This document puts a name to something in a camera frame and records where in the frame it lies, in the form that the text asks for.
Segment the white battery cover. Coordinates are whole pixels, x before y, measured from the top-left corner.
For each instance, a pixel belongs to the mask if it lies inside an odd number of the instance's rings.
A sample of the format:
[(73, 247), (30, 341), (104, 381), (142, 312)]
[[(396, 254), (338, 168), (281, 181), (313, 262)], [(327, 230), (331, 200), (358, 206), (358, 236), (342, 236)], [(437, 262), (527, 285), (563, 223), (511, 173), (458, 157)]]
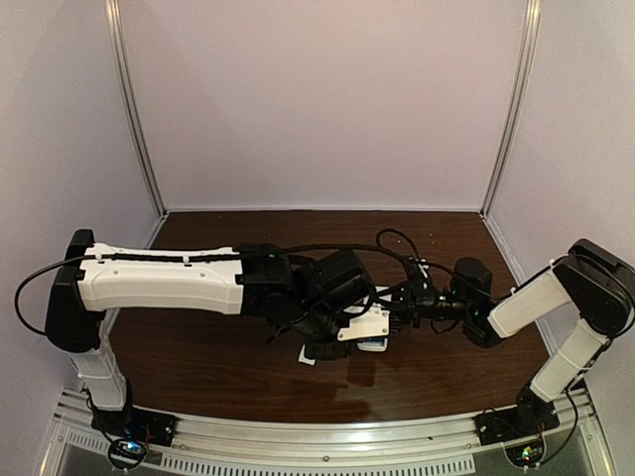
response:
[(300, 350), (300, 352), (299, 352), (299, 355), (298, 355), (298, 362), (299, 362), (300, 364), (303, 364), (303, 365), (308, 365), (308, 366), (314, 366), (314, 365), (316, 364), (316, 360), (315, 360), (315, 359), (313, 359), (313, 358), (310, 358), (310, 357), (307, 355), (307, 348), (306, 348), (306, 346), (305, 346), (305, 345), (303, 345), (303, 346), (302, 346), (302, 348), (301, 348), (301, 350)]

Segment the white remote control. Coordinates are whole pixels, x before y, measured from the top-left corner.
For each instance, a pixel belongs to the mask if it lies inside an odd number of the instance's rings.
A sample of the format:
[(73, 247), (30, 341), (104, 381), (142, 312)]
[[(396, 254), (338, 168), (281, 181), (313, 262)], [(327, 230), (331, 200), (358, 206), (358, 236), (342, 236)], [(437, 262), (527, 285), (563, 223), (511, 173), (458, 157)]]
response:
[[(353, 305), (345, 308), (343, 312), (339, 315), (339, 317), (342, 319), (342, 323), (339, 325), (339, 329), (341, 327), (347, 327), (350, 319), (352, 319), (353, 317), (360, 316), (362, 313), (367, 311), (373, 305), (380, 306), (381, 308), (388, 310), (379, 303), (373, 303), (370, 297), (364, 297), (360, 299), (359, 301), (355, 302)], [(355, 345), (358, 350), (364, 351), (364, 352), (375, 352), (375, 353), (385, 352), (388, 348), (389, 334), (387, 337), (355, 340), (356, 341)]]

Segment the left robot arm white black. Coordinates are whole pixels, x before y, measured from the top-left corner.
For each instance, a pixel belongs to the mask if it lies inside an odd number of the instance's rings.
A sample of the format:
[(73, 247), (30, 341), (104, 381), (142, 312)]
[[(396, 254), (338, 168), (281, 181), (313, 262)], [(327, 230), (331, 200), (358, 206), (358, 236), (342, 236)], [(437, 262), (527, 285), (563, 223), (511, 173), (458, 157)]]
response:
[(341, 328), (370, 307), (374, 284), (357, 254), (339, 249), (304, 257), (272, 244), (203, 251), (118, 250), (74, 232), (54, 278), (45, 334), (66, 352), (91, 408), (128, 421), (132, 390), (101, 322), (115, 308), (196, 309), (265, 319), (304, 336), (312, 358), (346, 352)]

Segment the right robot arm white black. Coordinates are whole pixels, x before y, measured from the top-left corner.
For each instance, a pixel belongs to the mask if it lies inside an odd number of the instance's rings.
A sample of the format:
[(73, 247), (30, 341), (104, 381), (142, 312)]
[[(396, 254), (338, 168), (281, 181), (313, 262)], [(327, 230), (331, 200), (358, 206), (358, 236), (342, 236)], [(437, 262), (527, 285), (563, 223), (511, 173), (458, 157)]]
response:
[(493, 275), (476, 258), (460, 258), (447, 270), (446, 290), (434, 286), (433, 267), (413, 260), (409, 279), (387, 292), (392, 322), (447, 320), (475, 345), (492, 348), (560, 307), (576, 307), (570, 334), (516, 398), (511, 421), (521, 429), (546, 423), (552, 401), (634, 324), (633, 266), (587, 239), (505, 297), (492, 295)]

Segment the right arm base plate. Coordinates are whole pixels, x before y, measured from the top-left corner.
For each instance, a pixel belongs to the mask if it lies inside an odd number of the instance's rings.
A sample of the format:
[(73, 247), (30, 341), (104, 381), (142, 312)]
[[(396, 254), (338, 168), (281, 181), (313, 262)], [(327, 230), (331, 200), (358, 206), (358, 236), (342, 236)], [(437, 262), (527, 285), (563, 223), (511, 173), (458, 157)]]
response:
[(501, 410), (489, 408), (477, 414), (473, 422), (482, 446), (538, 436), (541, 431), (560, 426), (553, 404), (548, 404), (546, 410), (539, 416), (523, 406)]

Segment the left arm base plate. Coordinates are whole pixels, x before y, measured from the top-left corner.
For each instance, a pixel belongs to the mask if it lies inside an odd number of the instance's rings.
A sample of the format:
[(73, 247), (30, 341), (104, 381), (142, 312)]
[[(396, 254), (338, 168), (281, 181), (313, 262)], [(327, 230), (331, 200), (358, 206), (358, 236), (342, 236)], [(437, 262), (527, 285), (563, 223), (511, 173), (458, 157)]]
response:
[(117, 412), (95, 410), (91, 426), (108, 435), (129, 437), (135, 441), (170, 447), (177, 418), (170, 414), (131, 408)]

